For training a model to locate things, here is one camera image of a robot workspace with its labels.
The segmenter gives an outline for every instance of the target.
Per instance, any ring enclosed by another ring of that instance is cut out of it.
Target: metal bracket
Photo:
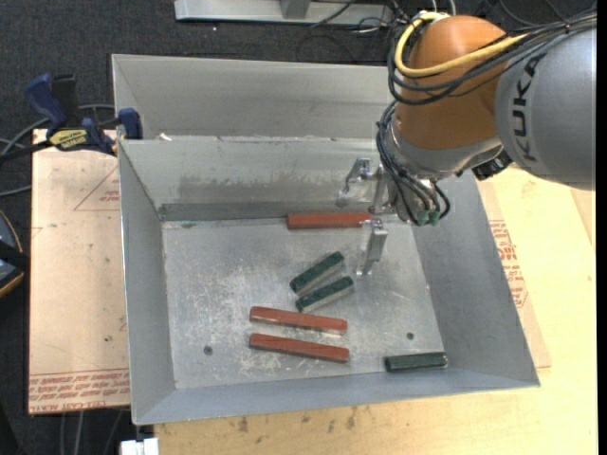
[[[338,192],[338,199],[336,201],[338,208],[347,206],[350,199],[348,193],[354,184],[372,178],[373,176],[374,175],[371,172],[371,159],[357,158],[352,166],[352,170],[345,177],[345,186]]]
[[[371,221],[371,236],[367,247],[363,250],[362,261],[357,268],[357,277],[371,274],[373,264],[381,259],[383,247],[388,239],[388,231],[383,228],[383,223],[376,219]]]

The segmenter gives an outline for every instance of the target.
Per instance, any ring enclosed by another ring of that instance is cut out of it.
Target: metal plate
[[[254,305],[294,311],[298,297],[289,282],[336,250],[346,258],[341,274],[355,278],[367,227],[293,231],[282,220],[165,223],[176,387],[378,373],[385,370],[385,355],[442,351],[411,227],[391,222],[387,228],[384,257],[373,274],[356,281],[354,294],[314,312],[347,319],[348,332],[340,337],[250,323],[248,312]],[[253,351],[253,332],[346,347],[350,362]]]

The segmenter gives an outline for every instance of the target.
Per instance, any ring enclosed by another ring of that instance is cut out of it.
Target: cardboard sheet
[[[28,412],[129,404],[118,162],[32,159]]]

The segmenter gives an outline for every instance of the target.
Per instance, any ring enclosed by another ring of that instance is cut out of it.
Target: dark stain
[[[357,425],[356,420],[354,419],[354,417],[357,414],[357,409],[358,407],[353,406],[352,407],[352,415],[350,417],[348,417],[348,419],[345,422],[345,427],[348,429],[354,429],[354,427]]]
[[[238,431],[248,433],[248,421],[247,416],[243,416],[243,419],[238,422]]]
[[[367,413],[373,421],[376,421],[376,416],[371,411],[371,407],[369,405],[365,406],[363,411]]]

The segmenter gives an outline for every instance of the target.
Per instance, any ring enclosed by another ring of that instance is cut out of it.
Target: gray floor
[[[455,1],[459,13],[470,13],[482,0]],[[561,15],[569,16],[587,9],[595,0],[549,1]],[[430,4],[428,0],[402,2],[411,14]],[[504,2],[528,21],[546,23],[558,19],[543,0]],[[34,77],[45,72],[52,76],[76,74],[82,103],[112,103],[113,53],[385,65],[385,33],[358,36],[332,26],[177,23],[173,3],[174,0],[0,0],[0,137],[11,138],[39,119],[26,102],[24,90]],[[505,30],[521,25],[499,6],[487,18]],[[29,158],[8,163],[0,171],[0,194],[27,185],[30,174]],[[28,251],[29,193],[0,196],[0,210],[11,220]],[[0,300],[0,406],[27,453],[60,453],[62,424],[69,452],[78,415],[64,419],[27,415],[27,359],[28,285],[24,283]],[[116,420],[117,439],[135,436],[128,413],[88,412],[83,418],[83,453],[103,453]],[[2,428],[6,424],[0,416]],[[0,453],[12,454],[14,449],[0,445]]]

